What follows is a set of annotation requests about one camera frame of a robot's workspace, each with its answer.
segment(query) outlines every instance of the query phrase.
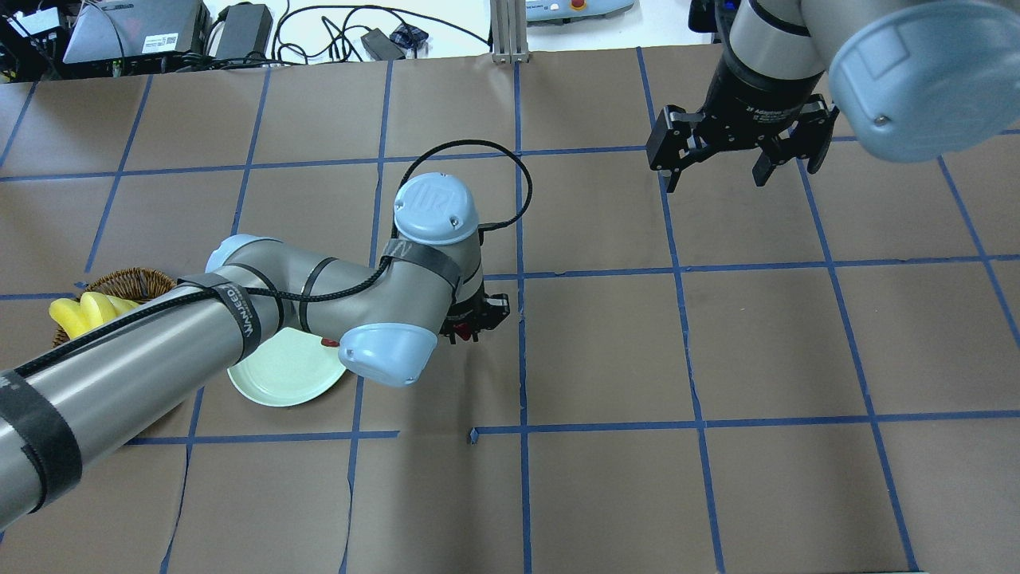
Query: power adapter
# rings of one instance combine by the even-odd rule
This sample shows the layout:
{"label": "power adapter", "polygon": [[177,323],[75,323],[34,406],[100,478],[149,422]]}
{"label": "power adapter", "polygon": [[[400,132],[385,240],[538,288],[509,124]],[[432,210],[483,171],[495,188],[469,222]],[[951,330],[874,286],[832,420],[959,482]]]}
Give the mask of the power adapter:
{"label": "power adapter", "polygon": [[272,29],[272,14],[265,4],[235,4],[226,8],[223,32],[216,46],[216,59],[244,58],[252,52],[265,54]]}
{"label": "power adapter", "polygon": [[407,57],[404,50],[377,28],[361,37],[361,45],[374,60],[402,60]]}

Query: grid line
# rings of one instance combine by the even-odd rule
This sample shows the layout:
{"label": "grid line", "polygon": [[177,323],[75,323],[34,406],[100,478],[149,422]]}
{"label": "grid line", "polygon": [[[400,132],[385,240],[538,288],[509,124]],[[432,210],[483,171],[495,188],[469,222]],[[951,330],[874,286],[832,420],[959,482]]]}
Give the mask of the grid line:
{"label": "grid line", "polygon": [[[652,89],[648,82],[648,69],[645,66],[645,54],[641,47],[636,48],[638,66],[641,69],[642,86],[645,90],[645,104],[648,107],[648,119],[655,128],[655,107],[652,103]],[[705,434],[705,419],[702,413],[701,400],[698,398],[698,385],[695,382],[694,364],[691,360],[691,324],[687,321],[686,300],[683,294],[683,273],[680,267],[680,257],[676,249],[676,238],[673,233],[673,217],[669,209],[669,198],[666,193],[666,182],[658,174],[659,196],[662,202],[662,213],[666,222],[666,240],[669,244],[669,256],[672,260],[673,280],[676,285],[676,305],[680,318],[680,333],[683,343],[683,359],[686,363],[687,380],[691,385],[691,405],[694,409],[695,428],[698,430],[698,454],[701,458],[702,481],[705,484],[705,504],[708,510],[709,531],[712,537],[712,552],[715,556],[715,567],[719,574],[726,574],[725,559],[722,552],[722,536],[719,533],[719,515],[715,505],[715,486],[712,483],[712,465],[709,459],[708,437]]]}
{"label": "grid line", "polygon": [[[149,76],[149,83],[146,85],[146,95],[148,95],[149,85],[151,84],[152,84],[152,75]],[[269,68],[266,68],[265,75],[262,80],[262,92],[259,95],[258,111],[255,114],[255,122],[254,125],[252,126],[251,143],[248,146],[248,158],[246,161],[247,166],[245,168],[244,175],[241,178],[241,189],[238,192],[238,203],[234,212],[234,222],[231,226],[232,234],[237,232],[238,224],[240,224],[241,222],[241,210],[244,207],[245,191],[248,187],[248,174],[251,172],[250,165],[252,162],[252,158],[255,155],[255,145],[258,142],[259,125],[262,122],[262,112],[265,109],[265,99],[268,91],[269,91]],[[132,129],[132,136],[128,140],[129,148],[131,148],[131,141],[132,139],[134,139],[135,129],[137,128],[137,126],[138,125],[136,120],[136,127]],[[126,160],[128,160],[128,152],[125,151],[124,161]],[[119,169],[120,170],[123,169],[123,162],[121,162]],[[181,503],[177,507],[176,520],[174,520],[173,522],[173,531],[170,534],[170,541],[166,545],[166,555],[163,556],[163,562],[160,564],[159,568],[160,574],[166,574],[167,570],[170,567],[170,553],[173,551],[173,540],[176,538],[177,527],[181,525],[181,515],[184,512],[185,508],[185,494],[188,488],[188,474],[189,471],[191,470],[191,457],[192,457],[192,451],[195,447],[195,433],[198,430],[198,420],[202,412],[202,399],[204,396],[205,396],[205,386],[203,385],[202,387],[199,387],[197,392],[195,392],[195,407],[194,409],[192,409],[191,423],[188,426],[188,442],[185,446],[185,476],[181,486]]]}
{"label": "grid line", "polygon": [[92,241],[92,250],[89,251],[89,260],[85,263],[85,272],[92,271],[92,264],[96,261],[96,253],[99,252],[99,242],[103,239],[103,229],[106,228],[106,221],[110,217],[110,209],[113,208],[113,199],[117,195],[117,188],[120,186],[120,178],[123,176],[124,165],[128,164],[128,155],[131,153],[131,146],[135,143],[135,136],[138,134],[138,125],[142,121],[142,113],[145,111],[145,104],[149,101],[149,90],[152,88],[152,74],[145,79],[145,90],[142,92],[142,101],[138,104],[138,111],[135,113],[135,122],[132,123],[131,133],[128,135],[128,143],[124,144],[124,152],[120,156],[120,163],[117,165],[116,174],[113,176],[113,185],[110,187],[110,194],[106,197],[106,205],[103,206],[103,215],[99,218],[99,227],[96,228],[96,237]]}
{"label": "grid line", "polygon": [[875,449],[878,452],[878,462],[885,479],[885,487],[888,490],[889,505],[892,508],[892,515],[896,519],[897,528],[900,531],[900,540],[903,544],[904,555],[907,559],[907,566],[911,571],[917,571],[917,559],[914,556],[914,547],[910,541],[910,532],[907,530],[907,521],[903,515],[903,508],[900,506],[900,495],[897,492],[896,481],[892,478],[892,470],[889,466],[888,455],[885,453],[885,441],[882,439],[882,431],[878,427],[878,420],[875,417],[875,407],[871,402],[871,392],[868,388],[868,380],[864,375],[864,365],[861,362],[861,355],[857,348],[857,338],[854,335],[854,327],[850,322],[850,313],[847,311],[847,303],[843,298],[843,289],[839,285],[839,277],[836,274],[836,266],[832,264],[832,252],[829,250],[828,239],[825,236],[825,228],[822,225],[821,215],[818,205],[815,202],[815,194],[811,189],[811,180],[808,178],[808,171],[804,167],[804,161],[797,158],[797,167],[801,173],[801,182],[804,184],[804,192],[807,195],[808,205],[811,207],[811,217],[814,219],[815,228],[818,231],[818,241],[821,244],[822,255],[828,267],[829,280],[832,282],[832,293],[835,296],[836,306],[839,309],[839,317],[843,320],[844,331],[847,335],[847,345],[850,348],[851,359],[854,362],[854,369],[857,372],[857,381],[861,387],[861,396],[864,399],[864,408],[868,413],[868,420],[871,426],[871,434],[875,440]]}
{"label": "grid line", "polygon": [[[359,431],[359,439],[397,438],[400,431]],[[133,447],[147,445],[246,445],[253,442],[310,442],[322,440],[351,440],[355,433],[339,432],[298,432],[286,434],[239,434],[208,436],[145,436],[136,437],[126,445]]]}
{"label": "grid line", "polygon": [[[870,424],[872,420],[879,423],[917,423],[933,421],[975,421],[994,419],[1020,419],[1018,411],[957,411],[947,413],[896,413],[888,415],[843,415],[832,417],[783,417],[771,419],[706,419],[703,421],[640,421],[618,423],[567,423],[531,425],[529,433],[555,432],[607,432],[632,430],[684,430],[721,428],[755,428],[755,427],[799,427],[821,425],[861,425]],[[479,437],[483,435],[517,434],[523,432],[520,426],[474,427],[472,433]]]}
{"label": "grid line", "polygon": [[[987,255],[989,261],[1020,261],[1020,253],[1002,253],[998,255]],[[962,255],[952,257],[919,257],[911,259],[845,259],[834,260],[835,267],[861,267],[861,266],[886,266],[886,265],[920,265],[920,264],[947,264],[947,263],[979,263],[984,259],[979,255]],[[771,263],[711,263],[701,265],[682,265],[681,273],[690,272],[729,272],[740,270],[766,270],[766,269],[790,269],[790,268],[825,268],[828,263],[825,261],[789,261]],[[530,270],[524,272],[524,278],[564,278],[576,276],[619,276],[632,274],[669,274],[673,272],[671,267],[632,267],[632,268],[597,268],[597,269],[575,269],[575,270]],[[486,280],[516,280],[516,272],[493,272],[486,273]],[[73,294],[4,294],[0,295],[0,302],[24,301],[24,300],[47,300],[59,298],[73,298]]]}
{"label": "grid line", "polygon": [[[372,242],[368,249],[368,266],[375,263],[376,243],[378,242],[379,217],[382,205],[382,174],[386,166],[386,138],[390,123],[390,94],[393,87],[393,60],[387,62],[386,83],[382,89],[382,120],[379,126],[379,151],[375,158],[376,181],[375,199],[372,206]],[[351,422],[353,431],[350,445],[350,454],[347,463],[347,486],[351,493],[351,503],[347,508],[347,539],[344,541],[344,556],[340,563],[340,574],[347,574],[347,564],[349,560],[348,550],[350,550],[351,531],[354,530],[354,485],[357,477],[358,466],[358,442],[361,433],[361,409],[365,396],[365,378],[358,376],[358,385],[354,392],[354,418]]]}
{"label": "grid line", "polygon": [[33,300],[59,300],[61,298],[66,298],[71,300],[74,298],[73,294],[12,294],[9,296],[0,296],[0,302],[24,302]]}
{"label": "grid line", "polygon": [[255,126],[252,127],[252,140],[248,144],[248,158],[245,159],[244,174],[241,176],[238,206],[234,209],[234,223],[231,224],[231,234],[237,234],[238,227],[241,226],[241,210],[245,207],[245,195],[248,193],[248,177],[251,175],[252,161],[255,159],[255,146],[258,145],[258,133],[262,125],[262,113],[265,111],[265,100],[269,93],[269,77],[271,73],[272,68],[266,67],[265,75],[262,79],[262,93],[258,100],[258,111],[255,112]]}
{"label": "grid line", "polygon": [[[513,64],[513,116],[514,116],[514,151],[521,155],[523,148],[523,124],[521,119],[520,93],[520,62]],[[519,212],[524,204],[523,182],[520,166],[514,168],[514,203]],[[519,381],[520,401],[520,511],[521,511],[521,546],[523,554],[523,572],[531,574],[531,462],[528,449],[527,421],[527,319],[524,307],[524,220],[523,217],[514,223],[517,234],[517,377]]]}
{"label": "grid line", "polygon": [[[839,415],[830,417],[780,417],[763,419],[705,419],[702,423],[695,420],[685,421],[623,421],[615,423],[552,423],[545,425],[528,425],[526,432],[557,433],[557,432],[606,432],[630,430],[676,430],[696,429],[700,424],[705,428],[732,427],[796,427],[818,425],[857,425],[871,422],[867,415]],[[1000,411],[946,411],[934,413],[888,413],[876,414],[874,420],[883,424],[918,423],[933,421],[982,421],[999,419],[1020,419],[1020,410]],[[471,429],[472,434],[483,435],[520,434],[525,432],[521,425],[478,426]],[[260,442],[306,442],[326,440],[351,440],[354,432],[310,432],[288,434],[242,434],[242,435],[208,435],[195,436],[154,436],[136,437],[128,441],[132,447],[167,446],[167,445],[246,445]],[[378,440],[397,438],[400,431],[358,431],[359,440]]]}
{"label": "grid line", "polygon": [[177,537],[177,527],[181,526],[181,515],[185,510],[185,492],[188,490],[188,474],[191,470],[192,449],[195,445],[195,431],[198,429],[198,418],[202,410],[202,397],[204,395],[204,386],[195,392],[195,405],[192,407],[191,422],[188,424],[188,436],[185,441],[185,473],[181,481],[181,499],[177,501],[177,516],[173,519],[173,530],[170,531],[170,539],[166,543],[166,553],[159,564],[159,574],[166,574],[170,568],[170,553],[173,551],[173,541]]}
{"label": "grid line", "polygon": [[29,94],[24,97],[24,102],[21,104],[21,110],[17,113],[17,118],[14,119],[14,125],[10,129],[10,136],[7,137],[7,143],[3,146],[3,154],[0,154],[0,166],[3,166],[7,161],[10,148],[14,145],[14,136],[21,128],[21,121],[24,120],[24,115],[29,112],[29,104],[32,103],[32,97],[36,95],[36,88],[38,87],[39,82],[33,82],[32,87],[29,88]]}
{"label": "grid line", "polygon": [[[1020,129],[1012,129],[1003,132],[1002,136],[1011,134],[1020,134]],[[846,142],[856,142],[858,141],[854,136],[834,136],[832,138],[833,143],[846,143]],[[592,154],[592,153],[626,153],[634,151],[644,151],[644,145],[620,145],[620,146],[606,146],[606,147],[577,147],[577,148],[548,148],[548,149],[519,149],[516,153],[519,156],[529,156],[529,155],[570,155],[570,154]],[[476,153],[448,153],[440,154],[429,157],[430,161],[443,161],[449,159],[486,159],[491,157],[502,157],[499,152],[476,152]],[[415,160],[417,157],[412,157],[410,155],[399,155],[384,157],[381,160],[384,163],[407,163]],[[322,165],[350,165],[350,164],[360,164],[360,163],[376,163],[379,161],[378,157],[355,157],[355,158],[343,158],[343,159],[316,159],[316,160],[306,160],[306,161],[267,161],[267,162],[252,162],[251,165],[247,163],[234,163],[225,165],[203,165],[194,167],[166,167],[159,169],[118,169],[115,171],[84,171],[80,173],[43,173],[43,174],[26,174],[26,175],[3,175],[0,176],[0,182],[18,182],[18,181],[34,181],[34,180],[58,180],[58,179],[78,179],[78,178],[94,178],[94,177],[110,177],[110,176],[137,176],[137,175],[159,175],[167,173],[203,173],[212,171],[241,171],[244,169],[286,169],[289,167],[314,167]]]}
{"label": "grid line", "polygon": [[977,249],[977,255],[979,260],[984,265],[985,272],[988,273],[988,280],[991,281],[991,290],[996,293],[996,299],[999,300],[999,306],[1003,310],[1003,315],[1006,316],[1006,323],[1010,327],[1010,332],[1013,333],[1013,342],[1018,348],[1020,348],[1020,329],[1017,329],[1017,322],[1013,318],[1013,312],[1010,311],[1010,304],[1006,301],[1006,295],[1003,293],[1003,286],[999,282],[999,276],[996,274],[996,269],[991,266],[991,261],[988,258],[987,252],[984,250],[984,244],[981,242],[981,238],[977,234],[977,227],[974,226],[974,221],[970,218],[970,213],[967,211],[967,205],[963,201],[963,197],[960,195],[960,190],[956,186],[956,181],[953,179],[953,174],[950,173],[949,165],[946,164],[946,160],[941,155],[938,156],[938,167],[942,170],[942,176],[946,177],[946,182],[950,186],[950,193],[953,194],[953,199],[957,203],[957,207],[960,208],[960,215],[963,217],[964,223],[967,225],[967,231],[970,232],[970,238],[974,242],[974,247]]}

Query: metal frame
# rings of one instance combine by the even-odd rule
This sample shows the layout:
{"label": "metal frame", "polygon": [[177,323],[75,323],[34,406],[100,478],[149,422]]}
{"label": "metal frame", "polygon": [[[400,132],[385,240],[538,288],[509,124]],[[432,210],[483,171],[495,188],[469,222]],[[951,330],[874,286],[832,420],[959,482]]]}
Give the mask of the metal frame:
{"label": "metal frame", "polygon": [[490,0],[493,31],[493,61],[526,62],[527,11],[524,0]]}

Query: black cable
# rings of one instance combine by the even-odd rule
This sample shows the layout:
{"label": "black cable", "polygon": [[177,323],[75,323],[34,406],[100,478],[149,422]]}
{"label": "black cable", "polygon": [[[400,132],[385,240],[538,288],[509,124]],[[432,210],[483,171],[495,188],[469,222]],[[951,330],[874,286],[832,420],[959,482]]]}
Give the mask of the black cable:
{"label": "black cable", "polygon": [[[410,24],[407,23],[407,20],[405,20],[403,17],[401,17],[400,14],[397,13],[397,10],[394,9],[394,8],[386,8],[386,7],[382,7],[382,6],[366,5],[366,6],[358,6],[357,8],[354,8],[353,10],[351,10],[350,12],[347,12],[347,15],[344,16],[344,30],[347,30],[349,28],[349,24],[350,24],[350,21],[351,21],[351,17],[355,13],[357,13],[358,10],[366,10],[366,9],[367,10],[372,10],[372,9],[381,10],[381,11],[390,14],[391,16],[397,18],[398,20],[400,20],[400,23],[405,29],[408,29],[410,27]],[[414,57],[415,57],[415,59],[417,59],[417,57],[418,57],[418,49],[417,48],[414,49]]]}
{"label": "black cable", "polygon": [[[441,152],[443,150],[446,150],[446,149],[450,149],[450,148],[453,148],[453,147],[467,146],[467,145],[490,147],[490,148],[499,150],[504,155],[506,155],[507,157],[511,158],[514,161],[514,163],[516,163],[517,166],[520,167],[521,171],[524,173],[524,178],[527,180],[527,196],[524,199],[524,202],[521,205],[520,210],[517,211],[517,214],[515,214],[513,217],[511,217],[510,219],[507,219],[505,221],[480,224],[480,225],[478,225],[478,229],[479,230],[493,230],[493,229],[503,228],[505,226],[509,226],[509,225],[513,224],[514,222],[517,221],[517,219],[519,219],[521,217],[521,215],[524,214],[524,211],[527,210],[527,206],[531,203],[531,187],[532,187],[531,173],[527,170],[527,166],[524,165],[524,162],[521,161],[520,158],[517,157],[516,154],[514,154],[512,151],[510,151],[509,149],[501,146],[498,143],[491,142],[491,141],[488,141],[488,140],[471,140],[471,139],[466,139],[466,140],[455,140],[455,141],[447,142],[445,144],[438,145],[438,146],[429,149],[425,153],[421,154],[417,159],[415,159],[411,163],[410,166],[408,166],[407,170],[404,172],[404,176],[401,177],[400,187],[403,187],[404,184],[406,184],[408,181],[408,179],[411,178],[411,174],[414,172],[414,170],[419,165],[421,165],[421,163],[423,163],[425,160],[427,160],[432,155],[435,155],[435,154],[437,154],[437,153],[439,153],[439,152]],[[392,237],[397,237],[397,224],[396,224],[396,221],[394,221],[394,223],[393,223],[391,236]],[[333,301],[336,301],[336,300],[342,300],[344,298],[350,298],[352,296],[356,296],[356,295],[361,294],[362,292],[368,290],[369,286],[371,286],[378,279],[378,277],[381,276],[384,272],[386,272],[386,269],[389,268],[389,266],[390,266],[390,264],[391,264],[392,261],[393,261],[392,257],[387,256],[387,255],[382,255],[381,257],[379,257],[378,268],[376,268],[375,271],[371,275],[369,275],[367,278],[365,278],[361,282],[359,282],[359,283],[357,283],[357,284],[355,284],[353,286],[349,286],[349,289],[347,289],[347,290],[344,290],[342,292],[336,292],[334,294],[324,294],[324,295],[321,295],[321,296],[302,296],[300,294],[289,294],[287,292],[276,292],[275,290],[255,289],[255,286],[249,286],[249,289],[246,289],[245,291],[250,296],[259,296],[259,297],[273,298],[273,299],[276,299],[276,300],[287,300],[287,301],[299,302],[299,303],[319,304],[319,303],[324,303],[324,302],[333,302]],[[39,373],[43,369],[46,369],[47,367],[52,366],[53,364],[55,364],[56,362],[60,361],[61,359],[63,359],[65,357],[67,357],[68,355],[70,355],[70,354],[72,354],[72,353],[74,353],[74,352],[76,352],[76,351],[79,351],[79,350],[81,350],[81,349],[83,349],[83,348],[85,348],[85,347],[87,347],[87,346],[89,346],[89,345],[91,345],[91,344],[93,344],[93,343],[95,343],[95,342],[97,342],[97,341],[99,341],[99,340],[101,340],[101,338],[103,338],[103,337],[105,337],[105,336],[107,336],[107,335],[115,332],[115,331],[118,331],[118,330],[120,330],[120,329],[122,329],[124,327],[128,327],[129,325],[137,323],[137,322],[139,322],[139,321],[141,321],[141,320],[143,320],[145,318],[152,317],[153,315],[156,315],[158,313],[162,313],[164,311],[167,311],[167,310],[180,307],[180,306],[185,306],[185,305],[188,305],[188,304],[193,304],[193,303],[201,302],[201,301],[205,301],[205,300],[211,300],[213,298],[216,298],[216,293],[213,292],[212,290],[205,290],[205,291],[199,292],[197,294],[188,294],[187,296],[182,296],[180,298],[174,298],[172,300],[167,300],[165,302],[161,302],[161,303],[158,303],[158,304],[155,304],[155,305],[150,305],[150,306],[145,306],[145,307],[139,308],[138,311],[136,311],[136,312],[130,314],[130,315],[125,315],[125,316],[119,317],[117,319],[114,319],[113,321],[111,321],[111,322],[109,322],[109,323],[107,323],[105,325],[97,327],[97,328],[93,329],[92,331],[89,331],[89,332],[81,335],[80,337],[78,337],[75,340],[72,340],[72,341],[70,341],[70,342],[68,342],[68,343],[66,343],[66,344],[58,347],[57,349],[55,349],[55,350],[47,353],[46,355],[43,355],[43,356],[41,356],[39,358],[36,358],[36,359],[30,361],[29,363],[26,363],[24,365],[21,365],[20,367],[15,368],[14,372],[17,373],[18,375],[20,375],[23,378],[31,377],[32,375],[35,375],[35,374]]]}
{"label": "black cable", "polygon": [[[350,38],[347,37],[348,29],[341,29],[339,25],[337,25],[337,22],[333,21],[326,16],[322,16],[321,21],[322,25],[325,27],[326,33],[329,35],[329,38],[332,40],[325,48],[329,52],[329,59],[335,61],[347,61],[350,58],[351,54],[353,53],[355,56],[357,56],[358,61],[365,61],[361,57],[361,54],[359,54],[357,50],[354,49],[354,43],[351,42]],[[341,43],[340,48],[337,47],[337,42]],[[319,51],[312,57],[321,54],[322,51]]]}
{"label": "black cable", "polygon": [[[82,17],[82,12],[85,10],[85,6],[92,6],[93,8],[102,12],[106,19],[110,20],[110,25],[113,28],[113,34],[117,37],[117,47],[120,48],[120,69],[121,73],[126,70],[128,66],[128,55],[124,53],[124,44],[120,40],[120,31],[117,29],[117,22],[113,21],[113,17],[106,13],[106,10],[99,7],[93,0],[82,0],[82,8],[78,11],[78,17]],[[78,25],[78,20],[74,20],[74,25]]]}
{"label": "black cable", "polygon": [[291,51],[297,53],[299,56],[301,56],[302,58],[304,58],[304,60],[305,60],[304,65],[308,64],[308,52],[306,52],[305,49],[302,48],[301,46],[299,46],[297,44],[293,44],[293,43],[287,43],[287,44],[280,44],[279,45],[279,48],[277,49],[277,55],[276,55],[277,59],[280,59],[283,57],[280,54],[278,54],[278,52],[283,51],[284,48],[287,48],[288,50],[291,50]]}
{"label": "black cable", "polygon": [[435,17],[435,16],[429,16],[429,15],[421,14],[421,13],[418,13],[418,12],[412,12],[410,10],[404,10],[404,9],[401,9],[401,8],[389,8],[389,7],[386,7],[386,6],[378,6],[378,5],[375,5],[375,4],[358,5],[358,6],[351,5],[351,4],[334,4],[334,5],[315,4],[315,5],[312,5],[312,6],[305,6],[305,7],[302,7],[302,8],[298,8],[297,10],[294,10],[294,11],[291,11],[290,10],[290,6],[288,6],[287,11],[284,13],[284,15],[279,18],[279,21],[276,23],[276,31],[272,35],[272,44],[270,46],[270,53],[273,55],[273,57],[275,57],[277,59],[282,59],[283,58],[284,47],[285,46],[289,46],[289,45],[293,45],[293,43],[287,43],[287,44],[285,44],[280,40],[280,31],[284,28],[284,23],[286,23],[287,20],[291,18],[291,16],[295,16],[297,14],[300,14],[301,12],[306,12],[306,11],[309,11],[309,10],[327,10],[327,9],[345,9],[345,10],[351,10],[352,12],[356,11],[356,10],[363,10],[363,9],[367,9],[367,10],[382,10],[382,11],[389,12],[389,13],[397,16],[398,18],[400,17],[398,14],[406,14],[406,15],[409,15],[409,16],[415,16],[415,17],[419,17],[419,18],[424,18],[426,20],[430,20],[430,21],[442,23],[444,25],[448,25],[448,27],[450,27],[450,28],[452,28],[454,30],[457,30],[459,32],[463,32],[464,34],[467,34],[471,38],[474,38],[475,40],[481,42],[482,44],[484,44],[486,46],[488,46],[490,48],[492,48],[492,46],[493,46],[493,43],[492,43],[491,40],[486,40],[481,36],[478,36],[477,34],[473,33],[473,32],[471,32],[471,31],[469,31],[469,30],[467,30],[465,28],[459,27],[459,25],[457,25],[455,23],[449,22],[449,21],[447,21],[445,19],[442,19],[442,18],[438,18],[438,17]]}
{"label": "black cable", "polygon": [[114,331],[122,329],[133,323],[137,323],[147,317],[152,317],[157,313],[162,313],[164,311],[173,309],[175,307],[184,306],[187,304],[192,304],[195,302],[201,302],[203,300],[210,300],[216,297],[216,293],[210,291],[200,292],[198,294],[189,294],[187,296],[182,296],[172,300],[168,300],[154,306],[142,307],[138,311],[132,313],[131,315],[125,315],[114,319],[113,321],[93,329],[82,336],[71,340],[70,342],[58,347],[57,349],[38,357],[24,365],[14,369],[14,372],[23,378],[29,378],[36,373],[39,373],[43,369],[50,367],[54,363],[60,361],[61,359],[67,357],[68,355],[81,350],[82,348],[89,346]]}
{"label": "black cable", "polygon": [[[424,162],[432,155],[436,155],[437,153],[450,149],[452,147],[462,147],[467,145],[491,147],[493,149],[501,151],[503,155],[506,155],[510,159],[513,159],[513,162],[516,163],[518,167],[520,167],[521,172],[524,174],[524,179],[527,181],[527,195],[524,196],[524,202],[521,204],[520,210],[517,211],[517,213],[513,217],[510,217],[505,221],[481,223],[478,225],[478,229],[482,231],[495,230],[497,228],[503,228],[512,225],[513,223],[517,222],[517,219],[519,219],[521,215],[524,214],[524,211],[527,210],[528,205],[531,204],[531,188],[533,187],[533,181],[531,180],[531,172],[527,170],[527,166],[524,165],[524,162],[521,161],[520,157],[517,157],[517,154],[515,154],[514,152],[510,151],[509,149],[501,146],[496,142],[491,142],[489,140],[455,140],[452,142],[447,142],[445,144],[440,144],[421,154],[420,157],[418,157],[417,159],[414,160],[413,163],[411,163],[411,165],[407,168],[407,171],[404,171],[404,176],[400,179],[400,187],[404,187],[404,184],[406,184],[407,180],[411,178],[411,173],[414,172],[414,170],[418,167],[418,165],[421,165],[422,162]],[[397,237],[396,234],[393,233],[391,233],[391,236]]]}
{"label": "black cable", "polygon": [[[361,30],[364,30],[366,33],[372,31],[372,29],[368,28],[365,24],[355,23],[355,24],[352,24],[352,25],[349,25],[349,27],[345,28],[344,29],[344,34],[347,34],[348,31],[351,31],[351,30],[358,30],[359,28]],[[354,55],[358,57],[358,61],[365,61],[364,58],[361,57],[361,54],[358,53],[358,51],[354,49],[354,43],[350,42],[349,44],[350,44],[350,47],[351,47],[351,52],[353,52]],[[350,56],[351,56],[350,54],[345,54],[345,59],[343,61],[346,61],[347,59],[350,59]]]}
{"label": "black cable", "polygon": [[261,52],[250,52],[243,58],[214,58],[204,54],[188,52],[181,56],[181,61],[186,63],[182,68],[174,71],[202,71],[206,69],[238,69],[242,67],[258,67],[266,64],[293,65],[292,62],[266,58]]}

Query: banana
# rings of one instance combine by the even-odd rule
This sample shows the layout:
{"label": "banana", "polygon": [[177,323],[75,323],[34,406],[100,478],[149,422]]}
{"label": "banana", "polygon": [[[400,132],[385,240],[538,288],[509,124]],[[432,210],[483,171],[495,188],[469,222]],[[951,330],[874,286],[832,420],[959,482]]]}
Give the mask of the banana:
{"label": "banana", "polygon": [[57,300],[50,304],[50,318],[56,321],[71,340],[90,329],[82,307],[71,300]]}
{"label": "banana", "polygon": [[117,311],[106,296],[92,292],[82,294],[82,311],[89,322],[89,329],[95,329],[117,316]]}
{"label": "banana", "polygon": [[117,317],[128,313],[129,311],[138,307],[138,304],[128,300],[121,300],[120,298],[114,298],[113,296],[106,296],[106,299],[113,304],[113,309],[117,312]]}

